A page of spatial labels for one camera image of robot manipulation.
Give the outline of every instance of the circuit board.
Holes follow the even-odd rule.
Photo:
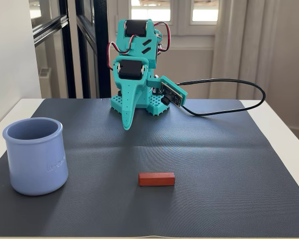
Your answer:
[[[180,94],[178,94],[177,91],[173,90],[172,87],[168,86],[164,82],[161,82],[160,91],[172,103],[180,107],[180,103],[183,97]]]

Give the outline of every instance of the black window frame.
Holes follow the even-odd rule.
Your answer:
[[[73,55],[69,27],[69,14],[67,0],[59,0],[60,16],[51,21],[38,25],[32,29],[34,46],[38,46],[54,33],[62,30],[63,52],[66,71],[68,98],[76,98]]]
[[[86,42],[91,45],[97,59],[98,97],[110,98],[111,77],[110,69],[107,67],[107,44],[109,42],[107,1],[90,0],[92,23],[84,16],[83,4],[83,0],[75,0],[83,98],[91,97]]]

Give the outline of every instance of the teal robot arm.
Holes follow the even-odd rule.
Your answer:
[[[179,107],[185,103],[185,90],[166,76],[153,74],[161,52],[161,39],[162,34],[150,19],[122,19],[118,23],[114,46],[119,55],[110,67],[119,93],[111,97],[111,106],[122,114],[125,130],[132,125],[135,108],[159,115],[170,102]]]

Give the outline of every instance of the red wire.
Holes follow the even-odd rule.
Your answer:
[[[122,51],[118,48],[118,46],[114,43],[114,42],[109,42],[108,45],[107,45],[107,53],[106,53],[106,60],[107,60],[107,65],[108,65],[108,68],[113,71],[113,68],[111,67],[110,65],[110,47],[111,45],[114,46],[115,50],[121,54],[126,54],[129,52],[129,50],[131,49],[131,43],[132,43],[132,40],[134,37],[136,37],[137,35],[132,35],[130,37],[130,40],[129,40],[129,46],[128,48],[125,50],[125,51]]]
[[[167,48],[166,49],[163,49],[163,48],[158,48],[158,50],[159,51],[162,51],[162,52],[165,52],[165,51],[167,51],[168,49],[169,49],[169,46],[170,46],[170,30],[169,30],[169,26],[168,26],[168,24],[166,23],[166,22],[164,22],[164,21],[159,21],[159,22],[157,22],[157,23],[155,23],[154,24],[154,26],[157,26],[157,25],[160,25],[160,24],[165,24],[165,26],[166,26],[166,30],[167,30]]]

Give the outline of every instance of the red block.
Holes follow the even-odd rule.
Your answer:
[[[139,173],[139,186],[170,186],[174,183],[174,173]]]

